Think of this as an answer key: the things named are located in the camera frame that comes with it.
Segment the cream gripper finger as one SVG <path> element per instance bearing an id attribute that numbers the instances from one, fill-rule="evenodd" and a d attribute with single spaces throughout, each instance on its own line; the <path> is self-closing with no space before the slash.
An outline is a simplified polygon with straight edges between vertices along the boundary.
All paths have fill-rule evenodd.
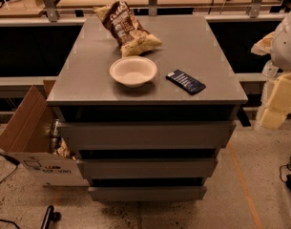
<path id="1" fill-rule="evenodd" d="M 270 53 L 274 34 L 275 33 L 272 31 L 255 43 L 251 48 L 251 53 L 256 55 L 266 55 Z"/>
<path id="2" fill-rule="evenodd" d="M 291 114 L 291 73 L 285 73 L 264 87 L 259 108 L 260 126 L 278 129 Z"/>

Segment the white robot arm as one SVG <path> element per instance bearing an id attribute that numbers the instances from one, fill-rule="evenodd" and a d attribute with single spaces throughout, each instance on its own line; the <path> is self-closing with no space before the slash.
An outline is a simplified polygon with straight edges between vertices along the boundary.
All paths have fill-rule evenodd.
<path id="1" fill-rule="evenodd" d="M 282 75 L 265 85 L 268 99 L 259 108 L 260 125 L 278 129 L 291 114 L 291 11 L 273 32 L 252 47 L 251 53 L 270 54 L 271 64 L 283 70 Z"/>

